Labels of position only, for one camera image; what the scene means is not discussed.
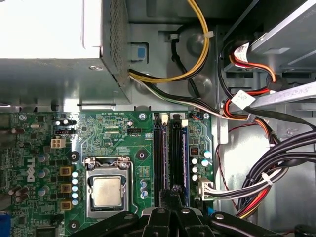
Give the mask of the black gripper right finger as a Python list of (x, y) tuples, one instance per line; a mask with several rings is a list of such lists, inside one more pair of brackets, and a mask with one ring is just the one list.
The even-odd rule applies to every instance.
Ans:
[(231, 214), (215, 212), (210, 217), (198, 215), (183, 205), (183, 190), (172, 187), (175, 218), (181, 237), (278, 237), (279, 234)]

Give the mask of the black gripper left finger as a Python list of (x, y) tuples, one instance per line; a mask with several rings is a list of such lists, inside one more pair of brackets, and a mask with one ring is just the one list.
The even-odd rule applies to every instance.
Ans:
[(170, 233), (172, 191), (162, 189), (158, 206), (147, 208), (141, 217), (120, 212), (90, 227), (76, 231), (73, 237), (168, 237)]

